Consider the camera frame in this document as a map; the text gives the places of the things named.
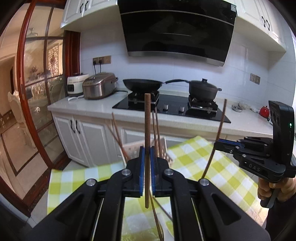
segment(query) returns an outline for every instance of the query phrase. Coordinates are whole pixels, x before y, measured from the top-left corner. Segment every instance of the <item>red object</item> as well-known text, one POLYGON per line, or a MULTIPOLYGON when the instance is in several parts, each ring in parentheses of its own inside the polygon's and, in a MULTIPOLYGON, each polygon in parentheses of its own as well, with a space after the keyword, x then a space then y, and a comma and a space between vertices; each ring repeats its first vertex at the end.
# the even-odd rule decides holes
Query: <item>red object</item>
POLYGON ((266 107, 262 107, 259 111, 259 115, 263 116, 264 118, 269 117, 269 109, 266 107))

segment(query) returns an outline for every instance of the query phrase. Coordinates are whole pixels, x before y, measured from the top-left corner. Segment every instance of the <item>black sleeve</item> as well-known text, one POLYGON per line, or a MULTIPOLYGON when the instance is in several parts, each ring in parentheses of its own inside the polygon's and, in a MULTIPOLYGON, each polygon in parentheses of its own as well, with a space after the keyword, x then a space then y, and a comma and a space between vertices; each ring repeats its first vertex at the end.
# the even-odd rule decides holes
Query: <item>black sleeve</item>
MULTIPOLYGON (((271 240, 273 240, 283 229, 294 209, 296 208, 296 194, 286 202, 279 202, 277 199, 274 206, 269 209, 266 219, 266 230, 271 240)), ((296 227, 291 233, 292 237, 296 237, 296 227)))

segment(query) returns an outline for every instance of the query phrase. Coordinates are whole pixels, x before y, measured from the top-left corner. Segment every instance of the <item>range hood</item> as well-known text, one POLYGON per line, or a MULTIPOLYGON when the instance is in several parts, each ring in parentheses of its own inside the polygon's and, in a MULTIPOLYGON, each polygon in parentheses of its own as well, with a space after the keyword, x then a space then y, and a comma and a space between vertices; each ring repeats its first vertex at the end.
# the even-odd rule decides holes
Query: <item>range hood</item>
POLYGON ((222 0, 118 0, 129 56, 170 56, 223 66, 236 6, 222 0))

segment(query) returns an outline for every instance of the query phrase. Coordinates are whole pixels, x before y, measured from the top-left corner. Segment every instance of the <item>plastic basket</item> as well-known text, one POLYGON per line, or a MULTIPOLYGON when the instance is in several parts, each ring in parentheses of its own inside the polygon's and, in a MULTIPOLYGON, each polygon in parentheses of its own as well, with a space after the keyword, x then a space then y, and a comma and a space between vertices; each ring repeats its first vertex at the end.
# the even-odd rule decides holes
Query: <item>plastic basket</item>
MULTIPOLYGON (((154 146, 154 139, 151 139, 151 146, 154 146)), ((131 159, 139 157, 139 152, 140 152, 140 147, 144 146, 145 147, 145 141, 137 141, 137 142, 131 142, 123 145, 124 150, 126 153, 130 156, 131 159)), ((160 138, 160 146, 161 146, 161 152, 162 152, 162 157, 163 159, 166 159, 168 162, 169 167, 172 166, 173 164, 173 159, 169 157, 167 154, 167 146, 166 146, 166 139, 165 137, 160 138)), ((120 149, 120 153, 122 156, 122 161, 124 165, 126 166, 126 161, 124 159, 124 155, 122 153, 122 150, 120 149)))

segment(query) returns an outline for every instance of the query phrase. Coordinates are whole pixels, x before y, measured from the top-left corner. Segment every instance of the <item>yellow and white tablecloth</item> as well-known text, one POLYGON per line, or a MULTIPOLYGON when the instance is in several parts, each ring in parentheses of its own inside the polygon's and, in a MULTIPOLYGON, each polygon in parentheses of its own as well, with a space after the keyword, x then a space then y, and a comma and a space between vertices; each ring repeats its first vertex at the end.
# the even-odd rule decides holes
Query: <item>yellow and white tablecloth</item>
MULTIPOLYGON (((201 137, 195 137, 171 147, 168 154, 174 160, 172 168, 186 178, 197 181, 201 178, 212 148, 213 145, 201 137)), ((50 213, 87 179, 94 178, 102 181, 123 168, 123 163, 115 163, 73 171, 52 170, 47 213, 50 213)), ((215 152, 206 178, 260 225, 263 224, 268 209, 260 206, 257 184, 222 152, 215 152)), ((157 201, 171 215, 169 198, 157 198, 157 201)), ((157 203, 154 204, 156 212, 163 214, 168 229, 173 232, 170 219, 157 203)), ((126 198, 123 216, 122 240, 158 240, 151 205, 149 209, 145 208, 144 197, 126 198)))

